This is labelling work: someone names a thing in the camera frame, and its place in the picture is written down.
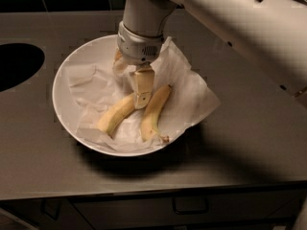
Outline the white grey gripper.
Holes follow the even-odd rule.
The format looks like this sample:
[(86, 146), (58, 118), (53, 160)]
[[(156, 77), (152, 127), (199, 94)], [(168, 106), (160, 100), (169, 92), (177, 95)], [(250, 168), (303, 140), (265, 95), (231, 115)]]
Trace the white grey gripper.
[[(131, 32), (123, 22), (119, 24), (117, 45), (113, 60), (113, 73), (121, 75), (130, 65), (143, 65), (154, 62), (160, 54), (164, 37), (143, 36)], [(131, 86), (136, 109), (144, 108), (153, 93), (154, 69), (151, 65), (139, 66), (131, 74)]]

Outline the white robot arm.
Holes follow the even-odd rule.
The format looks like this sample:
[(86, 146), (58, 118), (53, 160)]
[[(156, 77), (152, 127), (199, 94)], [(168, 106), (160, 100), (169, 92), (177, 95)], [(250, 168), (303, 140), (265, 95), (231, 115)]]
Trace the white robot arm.
[(307, 7), (294, 0), (126, 0), (114, 69), (147, 71), (164, 41), (167, 18), (184, 8), (307, 106)]

